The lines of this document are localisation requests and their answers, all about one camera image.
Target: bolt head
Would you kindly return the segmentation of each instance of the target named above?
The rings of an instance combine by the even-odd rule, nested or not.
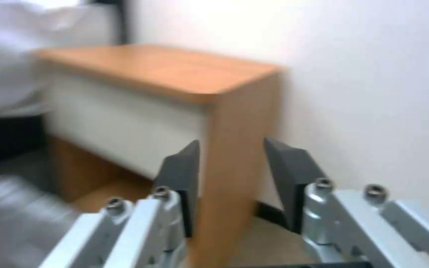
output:
[[[315,189],[319,191],[331,192],[334,189],[334,182],[327,178],[315,180]]]
[[[124,199],[121,197],[111,197],[105,204],[105,210],[111,216],[121,214],[125,210]]]
[[[170,197],[170,188],[167,186],[159,186],[153,190],[153,197],[160,200],[167,200]]]
[[[364,198],[373,204],[381,204],[388,199],[388,191],[381,185],[369,184],[365,186]]]

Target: wooden tabletop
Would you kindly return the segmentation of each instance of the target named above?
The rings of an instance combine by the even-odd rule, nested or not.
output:
[[[195,103],[281,70],[279,66],[157,45],[45,49],[46,63],[95,75],[136,90]]]

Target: wooden table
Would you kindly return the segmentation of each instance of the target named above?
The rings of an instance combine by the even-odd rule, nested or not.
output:
[[[36,56],[50,82],[47,125],[68,201],[93,211],[111,195],[143,197],[150,183],[134,174],[153,179],[165,156],[199,139],[198,219],[219,223],[215,212],[224,211],[226,222],[246,224],[230,209],[255,208],[262,141],[276,124],[279,66],[155,45],[49,49]],[[226,231],[220,227],[210,235]]]

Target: white wall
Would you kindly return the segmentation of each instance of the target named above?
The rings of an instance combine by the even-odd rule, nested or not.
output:
[[[136,0],[139,43],[287,66],[279,139],[429,206],[429,0]],[[280,206],[272,179],[261,200]]]

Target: silver metal arm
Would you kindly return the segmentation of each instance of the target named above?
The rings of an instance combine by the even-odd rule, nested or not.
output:
[[[136,204],[82,214],[39,268],[176,268],[186,256],[180,197],[166,187]]]
[[[305,189],[302,236],[313,258],[364,260],[375,268],[429,267],[417,253],[429,253],[429,211],[411,202],[385,203],[386,190],[379,185],[363,194],[333,188],[323,178]]]

